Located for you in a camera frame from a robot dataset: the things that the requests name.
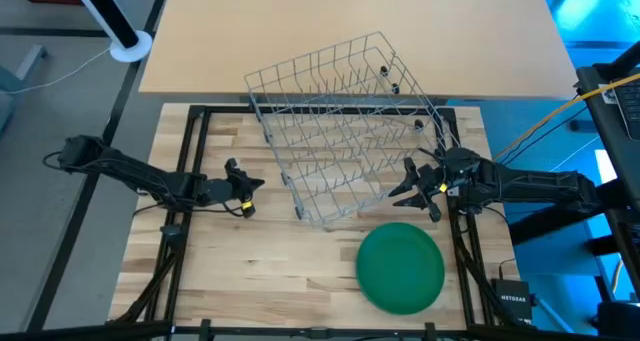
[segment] white cable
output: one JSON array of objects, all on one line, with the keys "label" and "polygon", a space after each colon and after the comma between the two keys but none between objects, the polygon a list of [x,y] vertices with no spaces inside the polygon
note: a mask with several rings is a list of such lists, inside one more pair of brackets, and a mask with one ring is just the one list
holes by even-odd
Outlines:
[{"label": "white cable", "polygon": [[560,162],[560,163],[558,164],[558,166],[556,166],[556,167],[552,168],[550,172],[553,172],[553,171],[557,170],[557,169],[558,169],[558,167],[560,167],[560,166],[564,165],[564,164],[565,164],[565,162],[569,161],[569,159],[570,159],[570,158],[572,158],[573,156],[575,156],[578,152],[582,151],[585,147],[587,147],[587,146],[591,145],[595,140],[597,140],[597,139],[599,139],[599,138],[600,138],[600,136],[596,136],[593,140],[591,140],[591,141],[587,142],[586,144],[584,144],[584,146],[580,147],[580,148],[579,148],[579,149],[577,149],[574,153],[572,153],[571,155],[569,155],[569,157],[567,157],[567,158],[566,158],[566,159],[564,159],[562,162]]},{"label": "white cable", "polygon": [[46,84],[42,84],[42,85],[38,85],[38,86],[27,87],[26,89],[22,89],[22,90],[18,90],[18,91],[3,91],[3,90],[0,90],[0,94],[15,95],[15,94],[19,94],[19,93],[23,93],[23,92],[27,92],[27,91],[31,91],[31,90],[35,90],[35,89],[39,89],[39,88],[43,88],[43,87],[47,87],[47,86],[51,86],[51,85],[53,85],[55,83],[58,83],[58,82],[66,79],[68,77],[71,77],[71,76],[77,74],[78,72],[80,72],[80,70],[85,68],[85,66],[87,66],[88,64],[93,62],[95,59],[97,59],[98,57],[100,57],[100,56],[104,55],[105,53],[107,53],[107,51],[109,51],[109,49],[106,49],[106,50],[100,52],[99,54],[93,56],[92,58],[87,60],[87,62],[85,62],[82,65],[80,65],[80,67],[78,67],[77,69],[69,72],[68,74],[60,77],[59,79],[57,79],[55,81],[51,81],[51,82],[48,82]]}]

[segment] blue light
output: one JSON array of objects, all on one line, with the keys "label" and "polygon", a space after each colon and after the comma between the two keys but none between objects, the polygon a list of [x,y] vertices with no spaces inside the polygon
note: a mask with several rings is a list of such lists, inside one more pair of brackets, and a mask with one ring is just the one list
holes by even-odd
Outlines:
[{"label": "blue light", "polygon": [[591,14],[600,0],[564,0],[558,8],[557,23],[562,29],[574,30]]}]

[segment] floor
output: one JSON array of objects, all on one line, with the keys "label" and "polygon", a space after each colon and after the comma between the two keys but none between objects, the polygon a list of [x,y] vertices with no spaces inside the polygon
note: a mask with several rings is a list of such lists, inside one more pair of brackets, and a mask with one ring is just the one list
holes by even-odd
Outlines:
[{"label": "floor", "polygon": [[[117,1],[136,28],[145,25],[154,2]],[[576,67],[612,60],[639,39],[640,0],[547,1]],[[51,82],[108,47],[107,39],[101,37],[15,36],[11,35],[15,30],[7,28],[97,30],[98,25],[80,6],[0,0],[0,64],[15,70],[32,44],[45,45],[49,51],[50,57],[39,65],[32,85]],[[24,328],[83,182],[81,176],[42,167],[40,160],[43,155],[58,150],[66,137],[102,132],[128,71],[128,65],[103,56],[61,83],[25,93],[0,135],[0,194],[4,196],[0,203],[4,214],[0,222],[0,252],[4,256],[0,258],[0,269],[3,270],[3,277],[0,277],[0,333]],[[140,75],[139,72],[132,90],[137,89]],[[113,146],[133,157],[146,159],[162,103],[198,101],[211,102],[212,99],[143,96],[131,92]],[[560,105],[539,101],[454,100],[453,103],[482,107],[494,154]],[[556,122],[577,110],[579,106],[566,111]],[[581,114],[580,118],[588,119],[587,113]],[[553,169],[594,137],[560,128],[553,137],[544,139],[516,159],[512,166]],[[577,169],[593,180],[599,180],[594,156],[594,150],[598,148],[602,145],[595,140],[559,169]],[[47,328],[104,322],[135,203],[135,194],[124,186],[100,179],[47,320]],[[508,206],[510,222],[531,209],[530,205]],[[576,245],[590,237],[606,234],[607,229],[605,221],[592,220],[589,224],[576,225],[516,248],[521,273],[530,283],[532,292],[550,303],[578,332],[595,332],[585,322],[600,301],[593,275],[603,271],[610,280],[617,261],[615,258],[596,260],[580,252]],[[628,278],[622,277],[619,297],[627,297],[629,290]],[[534,320],[543,329],[557,329],[557,325],[537,308]]]}]

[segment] wooden table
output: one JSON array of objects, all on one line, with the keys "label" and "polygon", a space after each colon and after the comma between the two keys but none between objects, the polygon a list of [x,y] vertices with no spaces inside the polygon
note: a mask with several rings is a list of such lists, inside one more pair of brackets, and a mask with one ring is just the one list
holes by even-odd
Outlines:
[{"label": "wooden table", "polygon": [[[175,170],[189,106],[164,105],[149,159],[152,165]],[[457,107],[455,112],[462,145],[490,157],[480,110]],[[387,199],[329,227],[313,228],[297,219],[291,192],[282,183],[254,114],[212,115],[202,172],[210,178],[223,176],[224,162],[230,157],[266,184],[254,195],[257,213],[249,220],[227,214],[193,214],[177,299],[178,325],[195,326],[209,318],[213,326],[234,327],[422,329],[425,322],[434,322],[439,330],[465,328],[443,195],[435,198],[443,211],[439,223],[431,222],[426,211],[392,207],[392,200]],[[142,197],[138,207],[152,203]],[[151,279],[164,219],[165,211],[157,208],[134,218],[110,318],[123,313]],[[376,226],[393,221],[425,230],[445,260],[446,279],[437,301],[411,316],[393,316],[377,309],[360,292],[354,277],[354,258],[362,239]],[[487,277],[497,277],[498,264],[514,258],[507,225],[488,211],[477,221]],[[519,277],[515,263],[506,263],[504,271],[506,278]],[[472,279],[470,283],[475,317],[482,320],[478,289]]]},{"label": "wooden table", "polygon": [[376,31],[429,95],[575,94],[545,0],[167,0],[140,91],[246,94],[251,72]]}]

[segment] sticker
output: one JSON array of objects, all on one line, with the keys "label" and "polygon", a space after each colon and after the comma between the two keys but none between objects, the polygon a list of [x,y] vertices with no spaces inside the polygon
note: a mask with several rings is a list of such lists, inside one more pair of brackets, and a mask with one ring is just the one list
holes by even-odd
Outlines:
[{"label": "sticker", "polygon": [[[599,84],[598,87],[607,86],[606,84]],[[616,96],[616,92],[614,89],[607,90],[602,93],[602,99],[604,103],[609,105],[617,105],[618,104],[618,96]]]}]

